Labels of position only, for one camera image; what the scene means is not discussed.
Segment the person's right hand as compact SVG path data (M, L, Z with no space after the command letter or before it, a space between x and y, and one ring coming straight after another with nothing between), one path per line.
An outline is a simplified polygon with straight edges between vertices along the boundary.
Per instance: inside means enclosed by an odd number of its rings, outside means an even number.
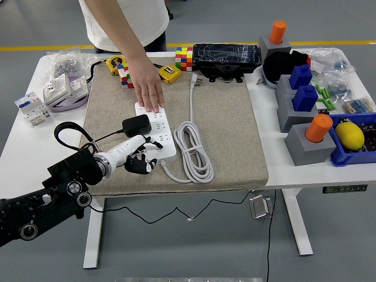
M147 112L159 112L165 106L159 71L147 56L127 59L138 104Z

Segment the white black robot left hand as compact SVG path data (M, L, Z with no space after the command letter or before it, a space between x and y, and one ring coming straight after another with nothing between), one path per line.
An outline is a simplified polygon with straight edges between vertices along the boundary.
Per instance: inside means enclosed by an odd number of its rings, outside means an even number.
M110 149L108 152L99 152L94 155L97 164L102 170L103 178L109 178L117 167L124 166L126 171L135 174L149 174L156 166L157 159L146 160L145 144L150 143L158 149L163 145L151 137L136 135L127 141Z

